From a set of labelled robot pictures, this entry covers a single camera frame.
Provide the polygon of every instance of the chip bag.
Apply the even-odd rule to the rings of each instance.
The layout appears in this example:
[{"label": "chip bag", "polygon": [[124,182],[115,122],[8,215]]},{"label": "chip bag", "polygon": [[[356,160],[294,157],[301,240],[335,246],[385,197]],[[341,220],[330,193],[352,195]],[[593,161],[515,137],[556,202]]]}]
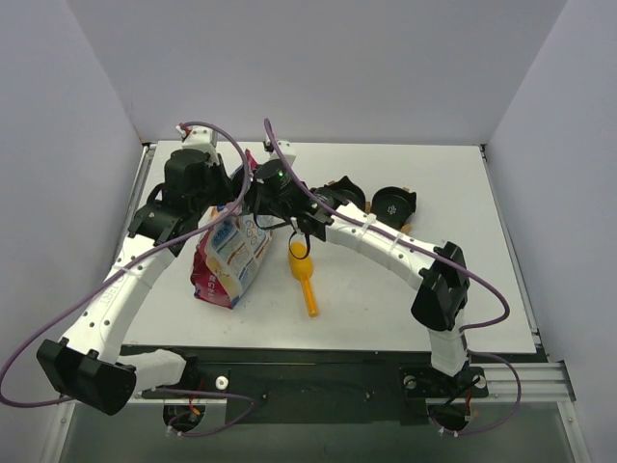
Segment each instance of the chip bag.
[{"label": "chip bag", "polygon": [[[254,170],[258,165],[248,151],[247,158]],[[208,220],[226,210],[212,207]],[[258,217],[262,227],[273,223],[270,216]],[[232,309],[255,278],[271,240],[272,231],[258,228],[253,215],[232,215],[206,231],[193,258],[191,283],[195,286],[195,297]]]}]

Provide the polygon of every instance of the table surface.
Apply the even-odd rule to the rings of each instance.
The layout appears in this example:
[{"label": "table surface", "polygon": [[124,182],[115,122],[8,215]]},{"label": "table surface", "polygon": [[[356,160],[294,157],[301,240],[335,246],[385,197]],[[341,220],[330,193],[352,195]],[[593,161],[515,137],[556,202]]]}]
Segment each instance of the table surface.
[{"label": "table surface", "polygon": [[[258,162],[268,158],[260,143],[242,143]],[[467,266],[509,301],[510,317],[467,332],[469,348],[533,353],[523,307],[491,187],[477,147],[294,144],[294,170],[310,186],[344,175],[370,199],[395,185],[417,191],[411,236],[463,249]],[[145,196],[163,180],[163,166],[179,142],[158,143]],[[219,143],[228,172],[237,152]],[[430,351],[426,329],[412,317],[416,292],[380,265],[333,244],[311,241],[312,284],[320,315],[309,318],[302,291],[289,273],[287,238],[275,232],[255,280],[233,310],[196,299],[189,281],[197,238],[160,277],[138,312],[126,344],[288,349]],[[493,294],[471,283],[466,322],[495,318],[503,308]]]}]

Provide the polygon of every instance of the cable tie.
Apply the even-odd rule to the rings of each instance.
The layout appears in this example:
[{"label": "cable tie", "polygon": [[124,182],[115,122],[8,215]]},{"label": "cable tie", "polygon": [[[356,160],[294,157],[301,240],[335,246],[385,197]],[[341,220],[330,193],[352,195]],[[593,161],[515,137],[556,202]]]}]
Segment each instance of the cable tie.
[{"label": "cable tie", "polygon": [[388,249],[388,255],[391,254],[392,249],[394,249],[396,247],[396,243],[398,243],[398,240],[401,239],[403,236],[405,236],[405,233],[400,231],[398,233],[398,235],[392,240],[392,244],[390,245],[390,247]]},{"label": "cable tie", "polygon": [[362,225],[361,232],[358,234],[358,240],[362,239],[368,227],[377,222],[377,216],[375,214],[368,214],[366,216],[366,220],[364,221],[364,225]]}]

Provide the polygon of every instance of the orange handle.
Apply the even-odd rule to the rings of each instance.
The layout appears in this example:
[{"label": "orange handle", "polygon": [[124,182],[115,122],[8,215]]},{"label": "orange handle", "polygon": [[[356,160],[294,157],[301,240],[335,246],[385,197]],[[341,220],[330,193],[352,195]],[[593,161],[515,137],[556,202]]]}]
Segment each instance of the orange handle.
[{"label": "orange handle", "polygon": [[315,302],[315,295],[312,293],[312,286],[308,278],[302,278],[300,280],[302,285],[302,292],[305,294],[305,302],[307,303],[308,316],[315,317],[319,315],[317,310],[317,303]]}]

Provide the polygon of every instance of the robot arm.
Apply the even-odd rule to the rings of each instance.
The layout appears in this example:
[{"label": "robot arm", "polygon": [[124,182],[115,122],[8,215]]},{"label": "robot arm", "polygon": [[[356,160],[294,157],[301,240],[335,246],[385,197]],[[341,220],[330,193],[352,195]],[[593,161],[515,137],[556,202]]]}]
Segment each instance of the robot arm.
[{"label": "robot arm", "polygon": [[[108,415],[119,412],[135,393],[180,382],[188,370],[187,361],[171,350],[120,356],[121,344],[135,314],[183,243],[158,252],[139,265],[125,266],[152,246],[196,230],[209,207],[226,204],[239,191],[242,171],[233,179],[227,176],[214,148],[213,134],[200,128],[199,132],[194,130],[186,135],[183,149],[172,153],[166,163],[165,182],[154,188],[131,222],[110,273],[122,270],[124,274],[92,300],[59,342],[45,340],[37,353],[56,391]],[[467,362],[467,351],[458,327],[462,325],[469,280],[400,243],[412,240],[423,249],[465,265],[460,248],[451,243],[443,248],[422,243],[378,222],[374,215],[364,214],[328,187],[313,190],[332,208],[367,225],[359,228],[331,217],[281,173],[278,159],[260,166],[254,173],[243,210],[279,217],[306,235],[352,249],[397,274],[418,291],[412,314],[429,331],[432,366],[449,376],[460,372]],[[368,230],[368,225],[396,239]]]}]

